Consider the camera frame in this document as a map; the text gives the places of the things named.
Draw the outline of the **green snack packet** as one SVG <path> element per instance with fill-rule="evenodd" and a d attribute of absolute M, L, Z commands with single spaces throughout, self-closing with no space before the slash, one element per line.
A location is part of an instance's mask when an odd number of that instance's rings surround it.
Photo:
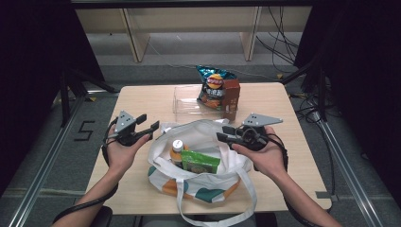
<path fill-rule="evenodd" d="M 192 173 L 216 174 L 220 159 L 193 150 L 184 150 L 182 152 L 182 163 L 183 169 Z"/>

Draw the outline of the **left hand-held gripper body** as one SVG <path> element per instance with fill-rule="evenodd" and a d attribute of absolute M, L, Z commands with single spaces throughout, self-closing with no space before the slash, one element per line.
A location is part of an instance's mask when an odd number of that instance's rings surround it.
<path fill-rule="evenodd" d="M 125 147 L 132 146 L 141 137 L 141 134 L 135 130 L 136 118 L 125 111 L 121 111 L 116 118 L 113 138 Z"/>

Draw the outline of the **aluminium floor rail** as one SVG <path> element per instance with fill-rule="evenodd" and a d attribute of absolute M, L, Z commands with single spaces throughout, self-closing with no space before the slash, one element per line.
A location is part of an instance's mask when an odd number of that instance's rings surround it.
<path fill-rule="evenodd" d="M 368 227 L 383 227 L 383 222 L 376 212 L 374 204 L 369 199 L 368 194 L 362 187 L 355 171 L 352 169 L 344 155 L 339 142 L 328 125 L 328 122 L 324 121 L 319 113 L 314 113 L 313 117 L 317 121 L 319 127 L 323 130 L 323 136 L 328 141 L 331 153 L 337 162 L 340 172 L 346 181 L 362 216 L 365 218 Z"/>
<path fill-rule="evenodd" d="M 68 96 L 61 101 L 60 96 L 56 97 L 50 116 L 2 196 L 11 201 L 12 214 L 6 227 L 25 225 L 85 98 Z"/>

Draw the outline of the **blue chip bag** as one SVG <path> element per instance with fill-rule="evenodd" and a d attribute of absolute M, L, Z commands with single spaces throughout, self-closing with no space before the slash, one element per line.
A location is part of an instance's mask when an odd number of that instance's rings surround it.
<path fill-rule="evenodd" d="M 196 69 L 201 80 L 198 100 L 209 108 L 220 110 L 226 94 L 226 85 L 237 79 L 237 76 L 226 69 L 211 66 L 197 65 Z"/>

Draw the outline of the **beige desk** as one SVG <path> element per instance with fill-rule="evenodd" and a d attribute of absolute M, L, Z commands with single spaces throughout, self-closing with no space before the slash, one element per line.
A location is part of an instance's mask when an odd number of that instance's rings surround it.
<path fill-rule="evenodd" d="M 140 62 L 152 33 L 237 32 L 244 58 L 253 58 L 256 34 L 272 32 L 282 23 L 285 32 L 302 32 L 310 7 L 216 7 L 148 9 L 79 9 L 87 33 L 125 33 L 135 62 Z"/>

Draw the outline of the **grey tape strip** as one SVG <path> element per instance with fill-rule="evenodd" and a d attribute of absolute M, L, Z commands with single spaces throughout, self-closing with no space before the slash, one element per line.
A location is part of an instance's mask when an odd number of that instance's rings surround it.
<path fill-rule="evenodd" d="M 336 194 L 329 193 L 327 191 L 315 191 L 317 199 L 330 199 L 331 201 L 338 201 Z"/>

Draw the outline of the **black curtain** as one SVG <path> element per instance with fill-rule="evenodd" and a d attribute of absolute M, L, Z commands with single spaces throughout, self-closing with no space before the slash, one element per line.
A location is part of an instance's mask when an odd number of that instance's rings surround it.
<path fill-rule="evenodd" d="M 325 40 L 323 70 L 342 115 L 401 205 L 401 0 L 318 0 L 295 65 Z"/>
<path fill-rule="evenodd" d="M 0 196 L 38 136 L 64 67 L 104 79 L 72 0 L 0 0 Z"/>

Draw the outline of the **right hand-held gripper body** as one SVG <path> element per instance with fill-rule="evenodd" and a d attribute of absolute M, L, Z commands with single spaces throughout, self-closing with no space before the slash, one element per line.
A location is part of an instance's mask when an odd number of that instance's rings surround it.
<path fill-rule="evenodd" d="M 265 127 L 282 122 L 282 118 L 251 113 L 243 123 L 234 130 L 235 142 L 250 150 L 259 151 L 269 142 Z"/>

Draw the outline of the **clear plastic tray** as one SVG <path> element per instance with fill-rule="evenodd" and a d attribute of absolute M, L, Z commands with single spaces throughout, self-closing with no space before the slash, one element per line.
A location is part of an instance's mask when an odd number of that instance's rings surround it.
<path fill-rule="evenodd" d="M 198 119 L 228 119 L 232 122 L 235 121 L 238 99 L 231 104 L 225 104 L 220 110 L 217 110 L 207 107 L 198 100 L 200 92 L 200 85 L 183 85 L 174 88 L 172 111 L 177 122 L 186 123 Z"/>

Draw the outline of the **brown drink carton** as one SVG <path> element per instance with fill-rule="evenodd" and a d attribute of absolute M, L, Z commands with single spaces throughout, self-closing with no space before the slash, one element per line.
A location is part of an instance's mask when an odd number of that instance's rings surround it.
<path fill-rule="evenodd" d="M 234 121 L 240 94 L 240 84 L 238 79 L 226 79 L 223 88 L 225 94 L 221 102 L 222 115 L 224 118 Z"/>

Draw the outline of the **orange juice bottle white cap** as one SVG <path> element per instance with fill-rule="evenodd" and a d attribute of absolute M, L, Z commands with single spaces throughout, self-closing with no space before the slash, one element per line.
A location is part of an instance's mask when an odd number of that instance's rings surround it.
<path fill-rule="evenodd" d="M 182 152 L 188 150 L 188 146 L 180 139 L 172 142 L 170 160 L 177 167 L 183 167 Z"/>

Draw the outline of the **person's left hand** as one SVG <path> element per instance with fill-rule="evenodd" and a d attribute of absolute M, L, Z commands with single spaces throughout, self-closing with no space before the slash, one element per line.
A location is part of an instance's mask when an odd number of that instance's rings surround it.
<path fill-rule="evenodd" d="M 130 147 L 125 147 L 117 142 L 112 135 L 115 125 L 109 129 L 107 139 L 107 154 L 109 160 L 108 176 L 121 179 L 125 172 L 132 166 L 137 151 L 149 140 L 150 135 L 143 135 Z"/>

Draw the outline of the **white tote bag coloured dots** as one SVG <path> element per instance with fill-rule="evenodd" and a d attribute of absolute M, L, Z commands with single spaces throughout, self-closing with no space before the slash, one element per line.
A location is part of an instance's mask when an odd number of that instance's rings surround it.
<path fill-rule="evenodd" d="M 176 197 L 177 207 L 183 208 L 183 200 L 198 200 L 209 203 L 225 201 L 240 184 L 244 184 L 251 204 L 236 216 L 210 222 L 185 218 L 188 223 L 200 227 L 230 227 L 253 215 L 257 204 L 256 192 L 248 172 L 252 161 L 229 148 L 217 139 L 223 124 L 201 119 L 173 127 L 159 136 L 150 146 L 148 162 L 151 167 L 148 179 L 160 191 Z M 190 149 L 219 159 L 214 173 L 194 173 L 172 163 L 170 151 L 173 142 L 181 140 Z"/>

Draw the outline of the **black metal stand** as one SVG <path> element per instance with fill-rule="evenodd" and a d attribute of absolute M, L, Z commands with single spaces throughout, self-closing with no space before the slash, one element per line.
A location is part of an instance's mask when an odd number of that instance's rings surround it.
<path fill-rule="evenodd" d="M 61 71 L 60 76 L 60 92 L 61 92 L 61 106 L 62 106 L 62 123 L 64 127 L 70 117 L 70 105 L 69 105 L 69 95 L 68 92 L 72 91 L 76 97 L 85 97 L 88 94 L 88 90 L 83 85 L 83 81 L 89 81 L 95 86 L 109 92 L 112 94 L 118 93 L 118 90 L 114 87 L 106 84 L 104 81 L 99 79 L 94 79 L 93 77 L 74 69 L 71 67 L 65 67 Z"/>
<path fill-rule="evenodd" d="M 317 110 L 319 116 L 323 121 L 326 120 L 325 115 L 325 74 L 322 66 L 315 61 L 311 61 L 299 68 L 289 76 L 284 77 L 281 80 L 283 85 L 286 85 L 301 75 L 305 75 L 304 81 L 302 82 L 301 89 L 304 92 L 311 93 L 316 91 L 318 94 Z"/>

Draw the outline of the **person's right hand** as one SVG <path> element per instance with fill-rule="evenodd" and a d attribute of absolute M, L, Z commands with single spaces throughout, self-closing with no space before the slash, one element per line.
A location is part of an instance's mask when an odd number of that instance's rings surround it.
<path fill-rule="evenodd" d="M 259 151 L 252 151 L 238 144 L 232 144 L 232 148 L 253 161 L 256 168 L 275 183 L 282 182 L 288 173 L 283 162 L 283 143 L 270 126 L 265 127 L 270 141 Z"/>

